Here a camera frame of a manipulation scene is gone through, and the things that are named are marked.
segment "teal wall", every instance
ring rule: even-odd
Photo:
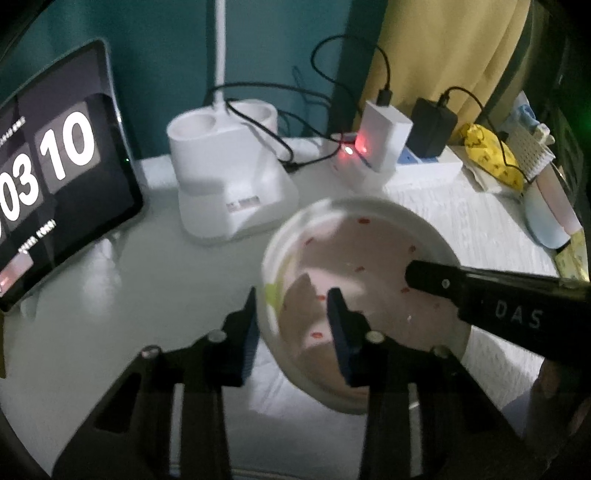
[[[283,82],[319,90],[341,102],[339,121],[354,110],[310,67],[322,38],[355,33],[377,40],[387,0],[227,0],[226,81]],[[213,0],[55,0],[0,68],[0,102],[65,52],[95,37],[112,52],[119,106],[136,158],[168,152],[167,123],[201,105],[213,81]],[[371,54],[337,43],[319,65],[361,94]],[[236,89],[305,116],[320,130],[326,111],[297,93]],[[306,134],[291,124],[293,136]]]

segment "paper plate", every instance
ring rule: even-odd
[[[461,359],[469,325],[451,302],[408,288],[411,260],[459,265],[429,223],[395,203],[327,199],[283,224],[265,251],[257,313],[261,336],[287,378],[334,410],[366,411],[367,389],[348,387],[339,372],[326,316],[333,287],[372,329],[421,350],[447,345]]]

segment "tablet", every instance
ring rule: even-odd
[[[0,107],[0,309],[142,206],[107,48],[94,40]]]

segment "black charger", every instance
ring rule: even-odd
[[[411,114],[413,128],[407,139],[407,147],[418,158],[438,157],[452,136],[457,115],[446,107],[446,103],[442,99],[432,102],[418,98],[414,104]]]

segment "black cable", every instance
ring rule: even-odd
[[[294,151],[291,149],[291,147],[285,142],[285,140],[283,140],[279,135],[273,133],[271,130],[269,130],[267,127],[265,127],[265,125],[263,125],[260,122],[257,122],[256,120],[254,120],[254,118],[249,117],[248,115],[245,115],[244,113],[236,110],[232,104],[230,102],[235,101],[236,99],[227,99],[226,100],[226,107],[233,112],[235,115],[239,116],[240,118],[247,120],[248,122],[252,123],[255,127],[263,130],[267,135],[269,135],[270,137],[273,137],[273,139],[277,140],[282,146],[283,148],[285,148],[287,150],[287,152],[289,153],[290,157],[288,160],[282,160],[280,158],[277,158],[277,160],[279,160],[279,162],[286,167],[289,164],[295,163],[294,162]]]
[[[495,134],[496,139],[499,141],[499,145],[501,146],[501,154],[503,155],[503,163],[505,164],[505,167],[509,167],[509,168],[514,168],[516,169],[519,173],[521,173],[521,175],[523,176],[524,180],[531,184],[532,181],[528,180],[527,176],[525,176],[525,173],[523,172],[523,170],[521,170],[518,166],[516,165],[509,165],[507,163],[507,158],[505,156],[505,149],[503,147],[503,141],[501,140],[499,133],[496,131],[496,128],[494,127],[494,125],[491,122],[490,117],[488,116],[488,114],[484,113],[484,105],[482,105],[482,102],[478,99],[478,97],[476,95],[474,95],[470,90],[465,89],[464,87],[458,87],[458,86],[453,86],[453,87],[449,87],[445,92],[443,92],[441,94],[441,96],[439,97],[439,101],[437,102],[437,106],[446,106],[448,101],[449,101],[449,93],[453,90],[459,90],[461,92],[466,93],[467,95],[469,95],[470,97],[472,97],[472,99],[478,104],[478,107],[480,107],[480,112],[482,114],[484,114],[484,117],[486,118],[486,121],[488,123],[488,125],[490,126],[492,132]]]
[[[303,163],[297,163],[294,161],[294,151],[293,149],[277,134],[273,133],[271,130],[269,130],[267,127],[265,127],[265,125],[261,124],[260,122],[254,120],[254,118],[251,118],[250,116],[238,111],[237,109],[235,109],[231,102],[236,101],[236,99],[227,99],[226,100],[226,107],[233,112],[235,115],[239,116],[240,118],[247,120],[248,122],[252,123],[255,127],[259,128],[260,130],[264,131],[267,135],[269,135],[270,137],[272,137],[273,139],[275,139],[277,142],[279,142],[289,153],[289,159],[288,160],[282,160],[280,158],[277,158],[277,160],[283,165],[283,167],[285,168],[287,173],[294,173],[296,171],[298,171],[299,169],[301,169],[302,167],[305,167],[307,165],[311,165],[313,163],[318,163],[320,161],[323,160],[327,160],[328,158],[332,158],[334,157],[339,150],[341,149],[342,145],[344,144],[342,138],[343,138],[343,133],[341,133],[341,136],[339,138],[339,140],[335,140],[334,138],[328,137],[322,133],[320,133],[318,130],[316,130],[314,127],[312,127],[308,122],[306,122],[302,117],[291,113],[291,112],[287,112],[285,110],[277,110],[278,113],[281,113],[283,115],[287,115],[287,116],[291,116],[294,119],[300,121],[303,125],[305,125],[306,127],[310,128],[310,130],[312,130],[314,133],[316,133],[317,135],[320,135],[322,138],[325,138],[327,140],[331,140],[335,143],[338,143],[338,147],[330,154],[325,155],[324,157],[320,157],[317,158],[315,160],[310,160],[307,162],[303,162]]]
[[[221,89],[226,88],[234,88],[234,87],[261,87],[261,88],[276,88],[279,90],[289,90],[291,92],[303,93],[305,95],[315,96],[318,98],[322,98],[328,102],[326,105],[327,108],[332,103],[332,99],[325,95],[324,93],[315,92],[314,90],[308,90],[305,88],[294,87],[292,85],[287,85],[285,83],[271,83],[271,82],[229,82],[229,83],[222,83],[221,85],[216,85],[211,87],[207,93],[205,94],[205,98],[203,99],[203,106],[207,105],[211,101],[211,97],[213,92]]]
[[[232,87],[245,87],[245,86],[252,86],[252,87],[263,87],[263,88],[277,88],[279,90],[290,90],[292,92],[298,92],[298,93],[304,93],[306,95],[310,95],[310,96],[315,96],[318,98],[322,98],[323,100],[326,100],[327,105],[324,105],[327,109],[330,109],[331,105],[332,105],[332,100],[328,95],[325,95],[324,93],[320,93],[320,92],[315,92],[314,90],[308,90],[308,89],[303,89],[300,87],[294,87],[292,85],[285,85],[283,83],[270,83],[270,82],[230,82],[230,83],[223,83],[222,85],[216,85],[214,87],[211,87],[205,94],[205,97],[203,99],[203,104],[207,105],[207,103],[211,100],[211,97],[213,95],[213,93],[216,90],[219,89],[226,89],[226,88],[232,88]],[[297,163],[294,161],[294,151],[291,149],[291,147],[281,138],[279,137],[277,134],[273,133],[271,130],[269,130],[267,127],[265,127],[264,125],[262,125],[261,123],[257,122],[256,120],[254,120],[254,118],[249,117],[248,115],[245,115],[242,112],[239,112],[238,110],[236,110],[231,104],[231,101],[236,101],[236,99],[227,99],[226,100],[226,107],[232,111],[234,114],[236,114],[237,116],[239,116],[240,118],[247,120],[248,122],[252,123],[255,127],[259,128],[260,130],[264,131],[266,134],[268,134],[270,137],[272,137],[273,139],[275,139],[277,142],[279,142],[289,153],[289,160],[282,160],[280,158],[278,158],[277,160],[283,165],[283,167],[285,168],[285,170],[288,173],[293,173],[297,170],[299,170],[300,168],[306,166],[306,165],[310,165],[313,163],[317,163],[319,161],[322,160],[326,160],[328,158],[334,157],[338,152],[339,149],[341,148],[343,141],[343,135],[344,133],[341,132],[341,140],[334,140],[333,138],[330,138],[327,135],[323,135],[320,134],[318,130],[316,130],[315,128],[313,128],[310,124],[308,124],[308,122],[306,122],[303,118],[298,117],[297,115],[295,115],[294,113],[291,112],[285,112],[285,111],[279,111],[282,113],[286,113],[289,114],[290,116],[292,116],[293,118],[295,118],[296,120],[299,120],[300,122],[302,122],[303,125],[309,127],[313,132],[320,134],[323,138],[327,138],[331,141],[334,142],[338,142],[339,143],[339,147],[332,152],[329,155],[325,155],[324,157],[321,158],[317,158],[315,160],[311,160],[305,163]]]
[[[376,101],[376,104],[378,106],[389,105],[390,99],[392,98],[392,92],[390,91],[390,80],[391,80],[392,72],[391,72],[391,68],[390,68],[390,61],[388,60],[388,55],[382,47],[380,47],[379,45],[377,45],[373,42],[370,42],[369,40],[367,40],[363,37],[358,37],[357,35],[349,35],[349,34],[332,35],[331,37],[327,37],[324,40],[322,40],[321,42],[319,42],[314,47],[314,50],[312,50],[312,53],[310,54],[310,64],[312,65],[312,68],[314,69],[314,71],[318,75],[320,75],[322,78],[329,81],[330,83],[332,83],[338,87],[341,87],[347,93],[347,95],[349,96],[349,98],[351,99],[353,104],[355,105],[355,109],[357,110],[357,113],[360,116],[362,115],[363,112],[361,110],[361,107],[359,107],[358,101],[355,98],[355,94],[353,93],[353,91],[346,84],[338,81],[337,79],[329,77],[327,74],[325,74],[323,71],[321,71],[316,65],[316,55],[318,55],[318,51],[327,43],[329,43],[333,40],[338,40],[340,38],[343,40],[355,40],[359,44],[364,45],[365,47],[369,47],[371,49],[372,53],[375,50],[378,50],[382,54],[382,57],[384,58],[384,62],[386,64],[386,83],[384,85],[384,88],[379,91],[378,100]]]
[[[344,144],[353,143],[353,142],[344,142],[343,141],[343,137],[345,136],[344,132],[341,132],[339,139],[338,140],[335,140],[334,138],[332,138],[329,135],[322,134],[317,129],[315,129],[313,126],[311,126],[308,122],[306,122],[306,120],[304,120],[302,117],[300,117],[300,116],[298,116],[298,115],[296,115],[294,113],[287,112],[285,110],[277,110],[277,112],[278,113],[281,113],[281,114],[283,114],[285,116],[290,116],[290,117],[294,118],[295,120],[298,120],[298,122],[301,122],[302,125],[304,125],[305,127],[309,128],[310,131],[313,132],[313,133],[315,133],[316,135],[318,135],[318,136],[320,136],[320,137],[322,137],[322,138],[324,138],[326,140],[330,140],[331,142],[338,143],[337,148],[332,153],[329,153],[328,155],[325,155],[324,157],[320,157],[320,158],[317,158],[315,160],[310,160],[310,161],[302,162],[302,163],[293,162],[292,165],[290,165],[288,168],[286,168],[286,170],[288,171],[288,173],[293,173],[295,171],[298,171],[300,168],[305,167],[307,165],[311,165],[313,163],[318,163],[318,162],[323,161],[323,160],[328,160],[329,158],[332,158],[337,153],[339,153],[339,150],[342,148],[342,146]]]

